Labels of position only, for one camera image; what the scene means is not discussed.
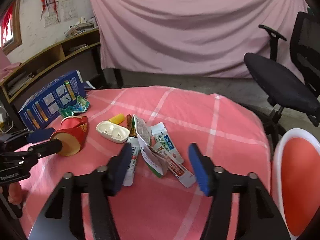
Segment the red paper cup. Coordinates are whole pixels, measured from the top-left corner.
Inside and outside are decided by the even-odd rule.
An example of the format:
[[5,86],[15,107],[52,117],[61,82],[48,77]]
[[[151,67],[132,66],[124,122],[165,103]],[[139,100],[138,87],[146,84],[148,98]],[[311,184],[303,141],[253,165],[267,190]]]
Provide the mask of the red paper cup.
[[51,139],[59,139],[62,142],[62,150],[58,152],[62,156],[71,156],[78,153],[85,141],[88,130],[86,116],[69,116],[62,120],[61,130],[55,131]]
[[61,129],[74,128],[83,122],[83,118],[86,116],[68,116],[61,121]]

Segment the wooden window frame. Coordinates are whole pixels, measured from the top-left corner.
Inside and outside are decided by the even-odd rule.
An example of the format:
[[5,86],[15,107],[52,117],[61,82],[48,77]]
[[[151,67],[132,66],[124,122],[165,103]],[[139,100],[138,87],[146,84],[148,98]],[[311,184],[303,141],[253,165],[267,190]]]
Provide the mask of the wooden window frame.
[[22,44],[20,32],[20,0],[15,0],[13,2],[11,24],[13,41],[2,47],[2,50],[6,55]]

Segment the black office chair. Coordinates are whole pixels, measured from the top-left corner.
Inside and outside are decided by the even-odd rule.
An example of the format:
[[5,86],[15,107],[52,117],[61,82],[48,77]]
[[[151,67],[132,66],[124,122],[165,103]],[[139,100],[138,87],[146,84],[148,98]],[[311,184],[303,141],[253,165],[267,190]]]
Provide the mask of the black office chair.
[[277,31],[259,25],[270,36],[270,59],[246,53],[244,62],[258,85],[268,94],[268,102],[280,105],[269,116],[247,107],[261,119],[267,135],[271,135],[273,147],[279,134],[285,129],[278,123],[285,107],[305,113],[316,127],[320,122],[320,23],[313,15],[299,12],[290,42],[291,60],[302,73],[305,85],[286,67],[276,62],[278,40],[286,38]]

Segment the white wall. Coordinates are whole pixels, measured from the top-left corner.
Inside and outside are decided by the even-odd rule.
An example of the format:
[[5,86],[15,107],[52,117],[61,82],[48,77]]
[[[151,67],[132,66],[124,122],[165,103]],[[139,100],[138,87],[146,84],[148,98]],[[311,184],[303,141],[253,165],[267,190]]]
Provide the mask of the white wall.
[[[64,22],[61,10],[61,2],[63,0],[56,1],[59,1],[61,22],[44,28],[44,16],[48,15],[48,10],[44,12],[40,21],[42,12],[41,1],[21,0],[20,29],[22,45],[7,55],[11,63],[24,62],[48,46],[63,40],[65,38],[64,33],[71,25],[76,23],[77,18]],[[90,19],[94,16],[90,0],[73,0],[73,3],[78,17],[84,16],[86,19]]]

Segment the chair seat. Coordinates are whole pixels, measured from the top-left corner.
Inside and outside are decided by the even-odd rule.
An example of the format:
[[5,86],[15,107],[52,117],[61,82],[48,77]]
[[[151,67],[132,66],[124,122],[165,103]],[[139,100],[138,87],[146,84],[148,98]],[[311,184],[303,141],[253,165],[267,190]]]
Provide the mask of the chair seat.
[[277,104],[307,115],[319,115],[319,101],[289,69],[254,53],[246,53],[244,62],[258,85]]

